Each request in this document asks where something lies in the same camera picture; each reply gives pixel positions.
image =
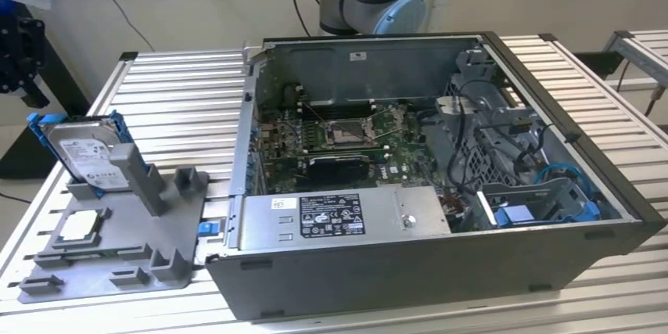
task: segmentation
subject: motherboard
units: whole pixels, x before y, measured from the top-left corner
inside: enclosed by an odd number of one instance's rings
[[[397,184],[444,190],[419,112],[400,102],[357,109],[303,105],[261,122],[267,193]]]

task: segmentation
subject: warning label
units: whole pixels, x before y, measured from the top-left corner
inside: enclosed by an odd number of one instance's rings
[[[300,229],[305,238],[364,235],[359,194],[300,197]]]

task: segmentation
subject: blue cable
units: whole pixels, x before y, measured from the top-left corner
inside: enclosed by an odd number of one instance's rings
[[[575,166],[571,166],[567,163],[553,163],[553,164],[549,164],[543,169],[543,171],[539,172],[539,174],[536,176],[536,180],[533,181],[533,184],[539,184],[540,183],[540,181],[543,180],[543,176],[545,175],[547,171],[552,170],[553,168],[564,168],[564,169],[571,170],[571,171],[575,172],[575,174],[577,175],[579,179],[583,181],[584,191],[585,191],[584,194],[589,198],[592,196],[592,186],[589,184],[589,180],[584,177],[584,175],[580,172],[580,170]]]

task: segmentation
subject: black stand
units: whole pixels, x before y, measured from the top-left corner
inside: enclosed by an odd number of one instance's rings
[[[32,17],[31,11],[17,5],[17,15]],[[40,76],[53,92],[60,105],[68,115],[85,115],[91,104],[79,89],[75,79],[55,52],[53,46],[45,38],[45,65],[40,69]],[[1,179],[45,178],[55,165],[55,156],[40,144],[31,130],[25,128],[12,147],[0,159]]]

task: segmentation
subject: sticker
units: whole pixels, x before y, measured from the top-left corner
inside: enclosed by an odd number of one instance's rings
[[[60,147],[88,184],[101,189],[128,187],[121,169],[108,162],[109,151],[104,142],[91,138],[71,138],[60,140]]]
[[[359,62],[361,60],[367,60],[365,52],[351,52],[351,62]]]
[[[305,238],[364,235],[359,194],[300,197],[300,230]]]
[[[272,209],[296,209],[296,197],[272,199]]]

